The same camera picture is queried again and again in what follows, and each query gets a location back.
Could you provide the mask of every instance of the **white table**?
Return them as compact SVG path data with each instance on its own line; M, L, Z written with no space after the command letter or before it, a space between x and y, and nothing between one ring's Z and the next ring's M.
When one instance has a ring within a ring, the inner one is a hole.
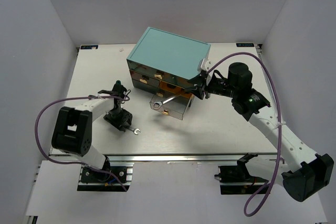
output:
M232 107L230 98L212 95L208 100L195 98L182 121L150 108L152 94L132 85L126 58L134 45L99 45L98 49L80 50L68 97L96 94L112 89L116 80L131 89L131 100L124 104L133 114L132 126L140 128L136 136L119 132L102 117L93 123L92 144L104 154L216 154L275 152L266 138ZM215 63L234 52L257 55L253 47L212 44L209 59ZM246 63L253 73L253 87L269 101L270 94L259 63L249 56L233 57L218 67L227 76L232 62ZM83 101L67 102L75 106Z
M131 100L124 107L133 114L133 125L141 129L119 132L102 117L93 124L92 144L110 160L135 163L127 193L77 191L79 165L56 165L43 161L26 215L38 216L37 224L84 223L315 223L325 221L319 196L296 202L276 185L261 209L252 218L243 214L248 195L220 195L214 179L221 160L218 157L182 154L274 152L275 148L232 108L229 98L213 95L209 100L194 100L183 121L150 109L152 94L135 89L126 63L134 45L99 45L97 50L81 50L73 73L68 97L96 94L111 89L116 80L131 89ZM209 58L240 51L235 44L213 44ZM243 51L256 54L255 48ZM265 77L253 58L238 56L218 69L224 76L230 63L249 65L254 88L270 100ZM79 102L68 102L75 106ZM176 156L136 156L135 154L175 154ZM234 165L234 155L228 155ZM70 160L71 157L58 157ZM257 196L249 206L254 209Z

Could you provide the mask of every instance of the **drawer handle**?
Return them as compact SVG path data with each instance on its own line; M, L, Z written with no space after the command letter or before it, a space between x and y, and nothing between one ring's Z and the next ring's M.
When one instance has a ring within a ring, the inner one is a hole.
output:
M146 79L145 77L142 77L142 78L140 79L140 81L141 81L142 83L147 84L147 79Z
M167 110L164 110L161 113L164 114L164 115L169 115L169 112Z
M158 79L160 79L160 80L162 80L162 74L160 74L160 73L156 73L156 74L154 75L154 77L155 77L155 78L158 78Z

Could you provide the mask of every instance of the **wrench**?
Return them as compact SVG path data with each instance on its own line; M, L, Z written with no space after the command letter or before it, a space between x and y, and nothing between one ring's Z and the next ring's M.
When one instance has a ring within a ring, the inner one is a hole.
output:
M184 93L184 90L181 90L180 92L176 93L175 95L167 98L166 100L164 101L161 101L161 102L154 102L153 104L153 109L155 110L158 110L159 108L161 108L162 105L165 105L166 103L168 102L171 102L173 101L174 99L176 99L177 97L179 97L181 94Z
M140 133L140 129L138 128L132 128L131 126L126 126L125 129L129 130L129 131L132 131L135 135L138 135L138 132Z

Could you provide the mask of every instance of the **white wall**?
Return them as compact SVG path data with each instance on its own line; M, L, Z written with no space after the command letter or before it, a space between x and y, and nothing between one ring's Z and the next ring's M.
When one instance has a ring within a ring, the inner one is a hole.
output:
M76 61L50 0L0 0L0 58L0 222L16 224L41 161L35 118L45 104L66 95ZM45 150L54 117L48 113L41 124Z
M264 45L264 61L290 128L336 161L336 0L287 0ZM336 169L320 191L336 223Z
M136 43L148 26L206 42L263 42L286 0L51 0L75 45Z

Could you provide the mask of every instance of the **white robotic arm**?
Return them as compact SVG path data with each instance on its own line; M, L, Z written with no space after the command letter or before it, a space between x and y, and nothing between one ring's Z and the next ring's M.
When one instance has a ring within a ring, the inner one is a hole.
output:
M232 98L231 102L237 113L259 129L277 148L279 126L277 115L270 102L252 88L252 73L247 65L240 62L231 64L227 78L224 78L218 70L214 70L212 74L214 67L209 65L208 60L201 61L200 74L189 80L194 86L190 87L188 92L200 99L204 97L207 99L210 94ZM281 155L287 164L280 164L275 183L283 185L295 200L304 201L329 183L334 162L328 154L318 155L285 124L281 129ZM242 174L243 178L261 177L268 181L273 176L275 165L274 161L254 154L247 154L237 162L241 171L239 174Z
M106 121L118 130L125 131L130 128L132 114L121 107L127 90L120 81L115 83L112 91L102 90L98 93L113 95L115 98L99 98L74 108L61 108L51 144L53 148L74 156L89 167L109 170L108 158L91 145L92 123L101 115L105 115Z

